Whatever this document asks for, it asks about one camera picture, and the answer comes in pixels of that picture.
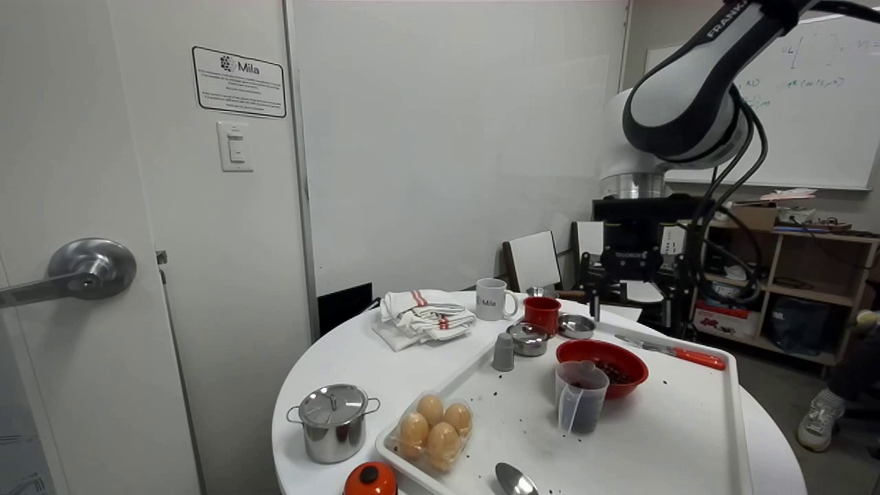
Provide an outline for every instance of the floor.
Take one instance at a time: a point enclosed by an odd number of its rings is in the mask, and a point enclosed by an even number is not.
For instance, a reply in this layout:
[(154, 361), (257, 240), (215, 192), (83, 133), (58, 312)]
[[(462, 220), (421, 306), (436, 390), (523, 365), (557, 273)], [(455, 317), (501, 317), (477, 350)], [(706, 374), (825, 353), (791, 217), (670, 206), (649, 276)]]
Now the floor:
[(822, 372), (777, 354), (734, 350), (743, 389), (763, 405), (776, 419), (802, 467), (811, 495), (871, 495), (880, 477), (880, 459), (868, 456), (868, 446), (880, 437), (880, 424), (843, 422), (833, 448), (814, 455), (799, 448), (795, 430), (822, 389)]

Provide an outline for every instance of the stainless steel pot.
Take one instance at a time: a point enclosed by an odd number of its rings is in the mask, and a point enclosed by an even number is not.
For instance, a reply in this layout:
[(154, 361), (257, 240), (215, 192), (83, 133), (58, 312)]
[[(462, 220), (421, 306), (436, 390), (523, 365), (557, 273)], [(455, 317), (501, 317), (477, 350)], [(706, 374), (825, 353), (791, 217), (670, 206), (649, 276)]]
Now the stainless steel pot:
[(355, 456), (362, 446), (362, 416), (376, 412), (378, 400), (365, 400), (355, 385), (327, 385), (310, 390), (286, 412), (290, 424), (301, 424), (305, 451), (314, 462), (332, 464)]
[(514, 353), (523, 358), (539, 358), (547, 353), (547, 335), (535, 334), (527, 323), (514, 323), (505, 328), (505, 335), (514, 342)]

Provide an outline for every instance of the red object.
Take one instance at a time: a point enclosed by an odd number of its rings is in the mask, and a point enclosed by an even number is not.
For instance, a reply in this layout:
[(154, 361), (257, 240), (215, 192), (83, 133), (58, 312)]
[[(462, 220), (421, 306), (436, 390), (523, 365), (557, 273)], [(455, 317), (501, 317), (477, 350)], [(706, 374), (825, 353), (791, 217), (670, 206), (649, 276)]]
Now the red object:
[(722, 358), (701, 353), (701, 350), (674, 347), (670, 354), (678, 358), (678, 361), (689, 361), (689, 364), (706, 365), (706, 369), (725, 372), (725, 361)]
[(556, 361), (567, 364), (567, 361), (590, 361), (596, 364), (611, 385), (605, 400), (622, 400), (630, 390), (635, 390), (642, 379), (649, 379), (649, 365), (626, 353), (624, 347), (607, 343), (607, 342), (564, 342), (556, 350)]
[(348, 473), (344, 495), (398, 495), (395, 473), (388, 462), (362, 462)]
[(708, 334), (750, 339), (755, 335), (759, 314), (747, 308), (721, 308), (721, 306), (696, 299), (693, 325)]
[(524, 323), (547, 335), (557, 334), (557, 299), (552, 297), (524, 297)]

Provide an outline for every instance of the small box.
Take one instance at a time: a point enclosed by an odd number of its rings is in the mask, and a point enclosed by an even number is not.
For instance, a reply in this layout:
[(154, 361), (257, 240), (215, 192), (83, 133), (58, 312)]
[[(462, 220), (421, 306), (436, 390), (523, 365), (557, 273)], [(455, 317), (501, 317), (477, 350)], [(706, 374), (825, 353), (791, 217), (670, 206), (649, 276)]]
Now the small box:
[(750, 231), (773, 231), (776, 225), (776, 203), (734, 203), (732, 214), (739, 217)]
[(728, 334), (736, 339), (755, 335), (759, 319), (762, 317), (755, 312), (708, 306), (703, 299), (699, 299), (693, 308), (693, 328), (706, 334)]

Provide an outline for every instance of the food container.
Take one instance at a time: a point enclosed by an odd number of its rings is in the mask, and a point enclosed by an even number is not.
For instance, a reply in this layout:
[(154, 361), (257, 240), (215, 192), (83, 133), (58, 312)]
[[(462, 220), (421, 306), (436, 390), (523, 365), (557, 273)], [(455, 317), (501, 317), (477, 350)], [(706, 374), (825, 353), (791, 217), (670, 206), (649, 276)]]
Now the food container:
[(362, 446), (362, 416), (376, 412), (378, 400), (365, 400), (355, 385), (327, 385), (310, 390), (288, 411), (290, 424), (301, 424), (305, 451), (314, 462), (332, 464), (355, 456)]
[(580, 314), (560, 314), (557, 317), (557, 334), (564, 339), (589, 339), (593, 335), (596, 325), (589, 317)]
[(422, 394), (395, 422), (391, 448), (406, 464), (432, 473), (453, 473), (468, 437), (472, 431), (472, 412), (468, 402), (444, 402), (439, 394)]
[(607, 400), (624, 400), (649, 379), (649, 365), (638, 354), (607, 342), (564, 342), (556, 350), (556, 364), (567, 361), (589, 361), (598, 365), (611, 379)]
[(523, 358), (539, 358), (547, 353), (547, 335), (535, 334), (527, 323), (514, 323), (505, 334), (514, 342), (514, 353)]
[(523, 308), (524, 308), (524, 323), (535, 334), (547, 334), (547, 335), (557, 334), (557, 308), (560, 308), (557, 299), (552, 299), (552, 297), (524, 297)]

